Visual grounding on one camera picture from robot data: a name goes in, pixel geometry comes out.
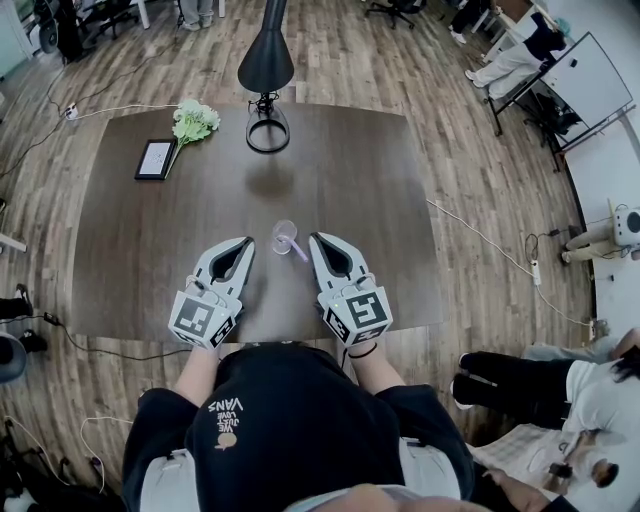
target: lamp base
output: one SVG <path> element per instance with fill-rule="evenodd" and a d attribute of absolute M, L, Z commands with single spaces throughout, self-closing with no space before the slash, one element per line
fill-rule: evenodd
<path fill-rule="evenodd" d="M 260 153 L 275 153 L 289 144 L 289 123 L 270 94 L 262 94 L 247 123 L 247 144 Z"/>

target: whiteboard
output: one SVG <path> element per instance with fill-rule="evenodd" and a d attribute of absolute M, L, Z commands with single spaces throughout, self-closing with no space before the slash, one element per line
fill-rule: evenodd
<path fill-rule="evenodd" d="M 627 86 L 591 32 L 578 41 L 542 80 L 592 128 L 633 100 Z"/>

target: lamp shade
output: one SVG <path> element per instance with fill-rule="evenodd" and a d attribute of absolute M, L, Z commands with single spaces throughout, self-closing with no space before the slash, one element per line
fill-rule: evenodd
<path fill-rule="evenodd" d="M 265 94 L 277 91 L 293 77 L 293 62 L 280 27 L 287 0 L 267 0 L 262 28 L 238 69 L 245 89 Z"/>

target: shirt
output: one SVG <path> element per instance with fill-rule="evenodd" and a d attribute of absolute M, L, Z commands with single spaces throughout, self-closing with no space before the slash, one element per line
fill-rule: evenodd
<path fill-rule="evenodd" d="M 553 60 L 551 52 L 564 50 L 567 46 L 564 36 L 560 32 L 551 30 L 544 21 L 544 16 L 539 12 L 533 13 L 531 19 L 538 28 L 524 44 L 536 59 L 542 61 Z"/>
<path fill-rule="evenodd" d="M 235 352 L 198 409 L 166 389 L 145 393 L 125 449 L 123 498 L 139 510 L 154 459 L 186 448 L 202 511 L 282 511 L 361 483 L 405 485 L 399 441 L 413 437 L 446 454 L 462 498 L 471 456 L 430 386 L 372 396 L 326 353 L 271 344 Z"/>
<path fill-rule="evenodd" d="M 567 374 L 567 400 L 571 402 L 569 418 L 562 430 L 604 430 L 624 442 L 640 432 L 640 379 L 629 377 L 617 382 L 613 366 L 575 361 Z M 606 444 L 615 444 L 612 439 Z"/>

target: sleeve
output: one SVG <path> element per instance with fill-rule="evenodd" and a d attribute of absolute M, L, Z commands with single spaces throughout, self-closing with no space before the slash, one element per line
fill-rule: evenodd
<path fill-rule="evenodd" d="M 395 386 L 376 395 L 393 409 L 400 435 L 418 439 L 423 445 L 442 451 L 451 461 L 462 499 L 469 499 L 474 487 L 473 458 L 458 428 L 431 386 Z"/>
<path fill-rule="evenodd" d="M 168 389 L 152 389 L 138 400 L 138 413 L 124 450 L 122 498 L 129 511 L 140 509 L 140 490 L 153 459 L 184 448 L 198 407 Z"/>
<path fill-rule="evenodd" d="M 579 512 L 579 510 L 569 503 L 565 497 L 558 496 L 543 508 L 542 512 Z"/>
<path fill-rule="evenodd" d="M 538 26 L 538 28 L 549 28 L 547 26 L 547 22 L 544 21 L 544 16 L 542 14 L 540 14 L 539 12 L 534 12 L 531 15 L 531 19 Z"/>

